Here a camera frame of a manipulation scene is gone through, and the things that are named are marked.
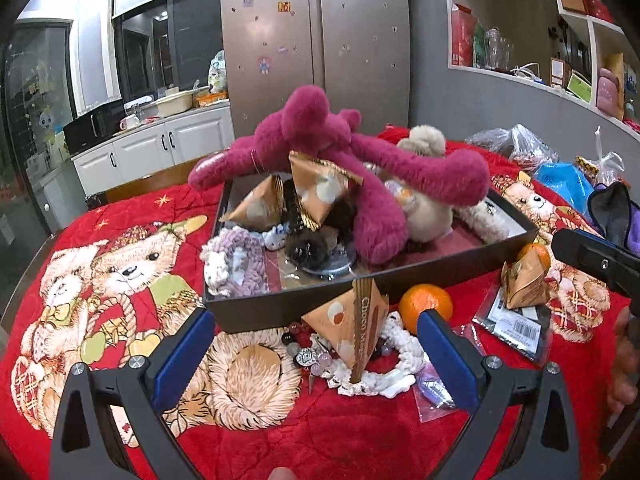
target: pink bottle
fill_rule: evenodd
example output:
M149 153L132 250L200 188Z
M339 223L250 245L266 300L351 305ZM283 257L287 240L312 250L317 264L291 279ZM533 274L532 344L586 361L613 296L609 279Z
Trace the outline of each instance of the pink bottle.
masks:
M618 113L618 88L620 81L606 68L598 71L598 94L596 108L615 116Z

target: blue plastic bag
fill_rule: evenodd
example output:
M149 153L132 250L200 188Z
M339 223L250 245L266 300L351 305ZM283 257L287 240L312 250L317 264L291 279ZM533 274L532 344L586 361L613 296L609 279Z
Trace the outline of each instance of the blue plastic bag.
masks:
M587 199L593 192L593 186L572 164L568 162L543 164L533 174L533 178L558 193L581 215L588 214Z

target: microwave handle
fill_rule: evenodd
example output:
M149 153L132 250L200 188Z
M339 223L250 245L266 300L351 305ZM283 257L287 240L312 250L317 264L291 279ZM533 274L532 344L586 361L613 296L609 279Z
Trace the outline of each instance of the microwave handle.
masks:
M89 116L89 120L91 121L91 128L94 131L94 137L97 139L98 138L98 132L95 131L95 123L94 123L94 115L93 114L91 114Z

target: bear nose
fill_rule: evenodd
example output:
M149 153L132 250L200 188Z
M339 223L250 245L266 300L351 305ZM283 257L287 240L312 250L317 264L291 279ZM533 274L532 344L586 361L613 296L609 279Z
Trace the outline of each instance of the bear nose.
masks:
M123 275L123 276L125 276L125 277L130 276L130 275L132 275L134 272L136 272L136 270L137 270L137 269L138 269L138 266L137 266L137 265L135 265L135 266L131 266L131 267L127 267L126 269L124 269L124 270L122 271L122 275Z

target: screw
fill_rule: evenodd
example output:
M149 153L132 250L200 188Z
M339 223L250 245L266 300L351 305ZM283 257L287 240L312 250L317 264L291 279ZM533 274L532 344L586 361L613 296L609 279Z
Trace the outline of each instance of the screw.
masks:
M485 357L484 362L489 368L491 368L491 370L497 370L502 366L502 359L497 355L489 355Z
M129 359L129 368L141 368L145 363L145 357L143 355L134 355Z
M84 363L76 363L71 367L71 374L80 375L82 372L84 372L85 368L86 366L84 365Z
M549 361L546 364L546 371L552 375L558 375L560 373L560 365L553 361Z

